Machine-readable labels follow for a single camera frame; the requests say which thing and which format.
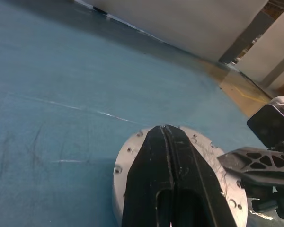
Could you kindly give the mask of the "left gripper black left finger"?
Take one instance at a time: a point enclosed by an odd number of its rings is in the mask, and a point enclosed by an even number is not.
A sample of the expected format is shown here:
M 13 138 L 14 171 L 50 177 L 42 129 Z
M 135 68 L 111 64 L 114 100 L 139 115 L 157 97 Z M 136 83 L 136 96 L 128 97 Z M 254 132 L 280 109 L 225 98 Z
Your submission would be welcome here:
M 169 142 L 163 127 L 146 135 L 127 175 L 123 227 L 168 227 L 172 219 L 174 180 Z

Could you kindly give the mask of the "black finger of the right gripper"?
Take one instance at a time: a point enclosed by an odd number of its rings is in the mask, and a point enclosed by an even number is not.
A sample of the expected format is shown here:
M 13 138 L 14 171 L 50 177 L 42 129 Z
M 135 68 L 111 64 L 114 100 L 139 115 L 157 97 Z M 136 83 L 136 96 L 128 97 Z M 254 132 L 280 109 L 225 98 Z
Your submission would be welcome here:
M 242 147 L 218 157 L 223 168 L 254 184 L 284 184 L 284 153 Z
M 243 176 L 240 182 L 249 198 L 269 199 L 273 196 L 273 187 L 277 186 L 276 179 L 264 176 Z

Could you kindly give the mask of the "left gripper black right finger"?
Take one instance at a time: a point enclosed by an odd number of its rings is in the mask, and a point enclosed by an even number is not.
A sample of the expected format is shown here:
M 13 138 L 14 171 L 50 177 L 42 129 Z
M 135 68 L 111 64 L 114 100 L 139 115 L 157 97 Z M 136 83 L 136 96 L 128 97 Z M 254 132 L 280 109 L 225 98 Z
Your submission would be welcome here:
M 175 181 L 174 227 L 234 227 L 236 222 L 220 183 L 206 160 L 180 128 L 166 125 Z

